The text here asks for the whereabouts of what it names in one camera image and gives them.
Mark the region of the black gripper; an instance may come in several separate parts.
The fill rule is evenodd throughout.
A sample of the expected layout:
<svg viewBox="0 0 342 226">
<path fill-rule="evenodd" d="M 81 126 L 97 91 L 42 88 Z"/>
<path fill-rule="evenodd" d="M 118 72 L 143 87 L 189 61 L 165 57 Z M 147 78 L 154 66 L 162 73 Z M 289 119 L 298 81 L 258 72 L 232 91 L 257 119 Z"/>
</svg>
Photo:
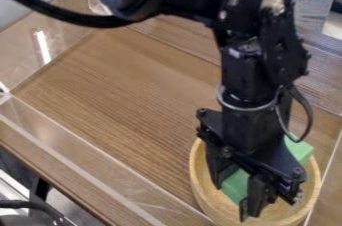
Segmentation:
<svg viewBox="0 0 342 226">
<path fill-rule="evenodd" d="M 217 189 L 238 169 L 248 179 L 248 196 L 240 202 L 240 221 L 258 218 L 277 199 L 297 202 L 308 173 L 292 155 L 285 138 L 294 143 L 305 135 L 289 131 L 290 109 L 294 101 L 308 100 L 294 86 L 277 90 L 261 104 L 222 99 L 219 111 L 201 108 L 197 111 L 198 137 L 206 143 L 206 162 Z"/>
</svg>

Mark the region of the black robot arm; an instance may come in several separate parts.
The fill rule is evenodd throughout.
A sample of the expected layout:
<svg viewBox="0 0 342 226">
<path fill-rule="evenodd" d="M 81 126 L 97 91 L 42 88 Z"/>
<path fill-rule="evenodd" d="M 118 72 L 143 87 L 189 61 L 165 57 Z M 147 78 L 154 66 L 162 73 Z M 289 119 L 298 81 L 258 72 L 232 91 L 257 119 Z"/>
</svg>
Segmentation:
<svg viewBox="0 0 342 226">
<path fill-rule="evenodd" d="M 289 145 L 305 140 L 289 130 L 293 104 L 308 99 L 296 86 L 310 53 L 296 26 L 294 0 L 99 0 L 109 15 L 83 17 L 90 26 L 117 26 L 171 15 L 211 29 L 221 51 L 218 110 L 197 112 L 211 184 L 224 189 L 245 171 L 240 218 L 260 217 L 278 200 L 294 204 L 308 172 Z"/>
</svg>

